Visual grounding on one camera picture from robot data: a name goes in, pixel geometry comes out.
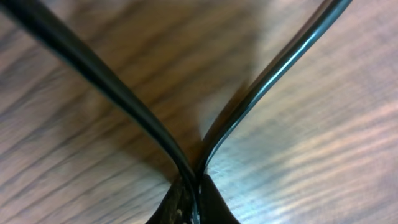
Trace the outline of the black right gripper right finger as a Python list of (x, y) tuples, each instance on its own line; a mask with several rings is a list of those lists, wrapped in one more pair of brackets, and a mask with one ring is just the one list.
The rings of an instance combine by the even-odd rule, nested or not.
[(201, 180), (199, 199), (203, 224), (239, 224), (207, 174)]

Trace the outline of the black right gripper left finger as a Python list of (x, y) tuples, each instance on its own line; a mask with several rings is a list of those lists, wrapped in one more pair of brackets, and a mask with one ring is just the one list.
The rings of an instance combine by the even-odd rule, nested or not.
[(189, 224), (192, 222), (192, 197), (182, 179), (175, 180), (157, 210), (146, 224)]

